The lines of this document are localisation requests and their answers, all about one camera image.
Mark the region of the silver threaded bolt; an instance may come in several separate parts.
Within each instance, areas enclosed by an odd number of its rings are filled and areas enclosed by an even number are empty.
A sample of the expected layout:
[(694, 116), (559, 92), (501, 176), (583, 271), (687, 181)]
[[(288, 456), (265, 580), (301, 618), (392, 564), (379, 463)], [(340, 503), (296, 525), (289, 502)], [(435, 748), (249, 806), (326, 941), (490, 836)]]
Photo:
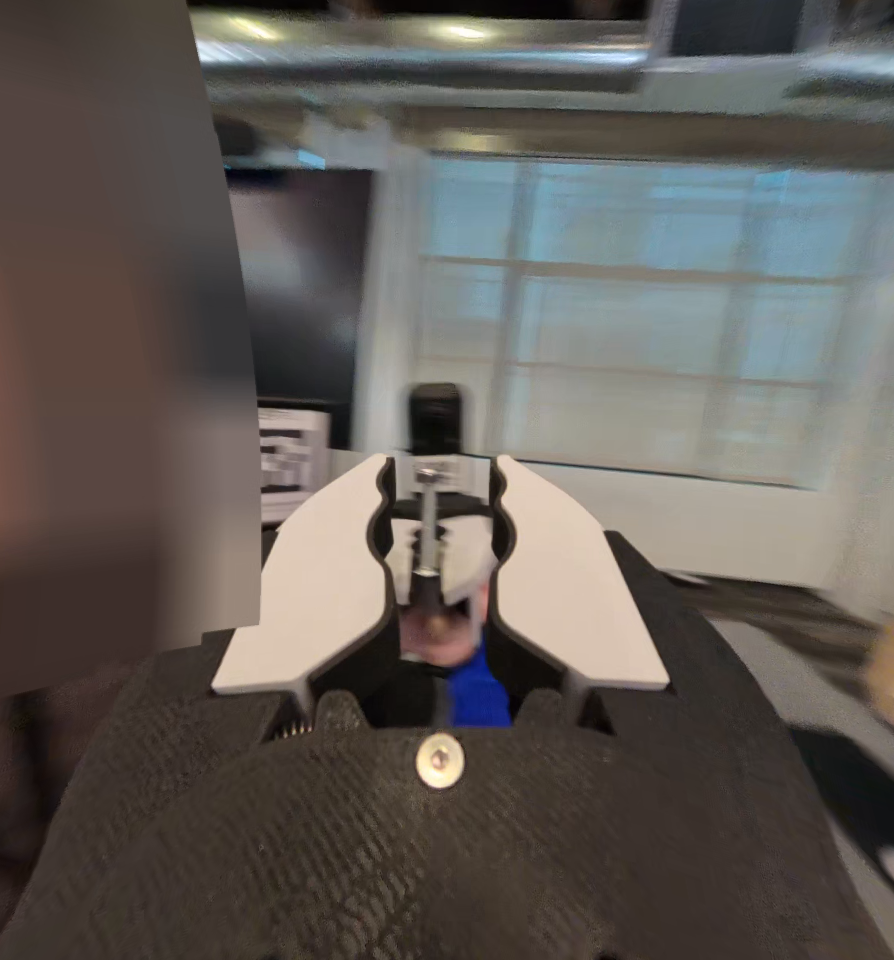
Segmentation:
[(438, 495), (445, 479), (440, 461), (421, 462), (415, 470), (419, 498), (419, 527), (416, 534), (414, 572), (418, 576), (441, 575), (442, 549), (438, 537)]

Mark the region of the framed marker sign on stand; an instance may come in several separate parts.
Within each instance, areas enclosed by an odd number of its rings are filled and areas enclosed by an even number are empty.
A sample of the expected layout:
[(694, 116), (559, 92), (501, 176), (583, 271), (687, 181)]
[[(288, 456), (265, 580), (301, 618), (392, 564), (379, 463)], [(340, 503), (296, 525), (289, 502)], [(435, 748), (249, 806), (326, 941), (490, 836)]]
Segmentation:
[(261, 523), (279, 526), (327, 483), (331, 416), (282, 402), (259, 405)]

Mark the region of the large grid window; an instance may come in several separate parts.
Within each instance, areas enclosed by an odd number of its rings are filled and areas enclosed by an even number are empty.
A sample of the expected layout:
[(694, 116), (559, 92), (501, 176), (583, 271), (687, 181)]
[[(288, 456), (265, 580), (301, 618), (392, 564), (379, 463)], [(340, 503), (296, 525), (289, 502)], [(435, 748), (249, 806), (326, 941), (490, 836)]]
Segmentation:
[(886, 174), (431, 159), (412, 378), (465, 442), (816, 489)]

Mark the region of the large black monitor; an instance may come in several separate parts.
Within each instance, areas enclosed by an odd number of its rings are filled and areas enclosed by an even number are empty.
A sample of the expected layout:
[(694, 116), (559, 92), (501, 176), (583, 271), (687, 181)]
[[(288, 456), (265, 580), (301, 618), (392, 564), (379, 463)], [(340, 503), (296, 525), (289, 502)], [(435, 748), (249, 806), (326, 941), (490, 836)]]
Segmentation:
[(260, 397), (353, 400), (373, 174), (226, 173)]

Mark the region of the person's left hand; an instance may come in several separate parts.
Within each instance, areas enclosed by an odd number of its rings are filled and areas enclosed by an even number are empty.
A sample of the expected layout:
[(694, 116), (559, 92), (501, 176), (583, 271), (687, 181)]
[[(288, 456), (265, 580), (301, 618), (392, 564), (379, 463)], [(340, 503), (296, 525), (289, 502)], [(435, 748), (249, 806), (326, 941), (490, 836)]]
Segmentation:
[(489, 582), (483, 581), (456, 603), (435, 612), (400, 606), (401, 658), (445, 669), (467, 663), (481, 644), (489, 592)]

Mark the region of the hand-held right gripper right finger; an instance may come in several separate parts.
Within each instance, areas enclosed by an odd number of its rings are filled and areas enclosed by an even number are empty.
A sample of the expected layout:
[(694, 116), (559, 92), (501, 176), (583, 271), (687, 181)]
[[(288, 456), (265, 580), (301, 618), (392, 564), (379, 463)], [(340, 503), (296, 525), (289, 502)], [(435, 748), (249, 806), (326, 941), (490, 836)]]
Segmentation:
[(491, 463), (488, 661), (508, 690), (664, 690), (669, 674), (597, 520), (509, 455)]

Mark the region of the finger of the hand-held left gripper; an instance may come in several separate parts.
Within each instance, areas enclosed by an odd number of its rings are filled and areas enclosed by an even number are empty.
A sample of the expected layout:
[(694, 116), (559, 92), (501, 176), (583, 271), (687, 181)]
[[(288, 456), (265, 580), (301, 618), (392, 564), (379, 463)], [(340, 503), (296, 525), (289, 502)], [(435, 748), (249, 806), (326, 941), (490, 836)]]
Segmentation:
[(421, 522), (396, 518), (391, 521), (393, 544), (389, 551), (389, 569), (394, 584), (411, 584), (416, 563), (416, 541)]
[(496, 564), (492, 523), (445, 525), (446, 602), (461, 602), (477, 594)]

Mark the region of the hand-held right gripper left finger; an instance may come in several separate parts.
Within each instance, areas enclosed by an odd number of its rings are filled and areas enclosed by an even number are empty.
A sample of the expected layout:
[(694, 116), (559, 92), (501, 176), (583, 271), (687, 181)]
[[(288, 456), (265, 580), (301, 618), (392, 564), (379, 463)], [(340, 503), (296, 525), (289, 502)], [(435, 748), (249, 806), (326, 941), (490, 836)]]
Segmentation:
[(257, 625), (238, 628), (216, 694), (374, 694), (400, 659), (391, 512), (396, 466), (375, 454), (281, 526), (261, 571)]

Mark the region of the blue plastic bin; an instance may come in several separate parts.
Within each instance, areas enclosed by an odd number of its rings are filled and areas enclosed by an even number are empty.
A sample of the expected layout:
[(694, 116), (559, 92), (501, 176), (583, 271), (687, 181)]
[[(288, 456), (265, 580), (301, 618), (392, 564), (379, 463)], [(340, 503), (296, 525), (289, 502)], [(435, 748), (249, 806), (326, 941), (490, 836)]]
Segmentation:
[(456, 729), (506, 729), (512, 724), (510, 697), (491, 671), (482, 642), (464, 662), (446, 671), (448, 719)]

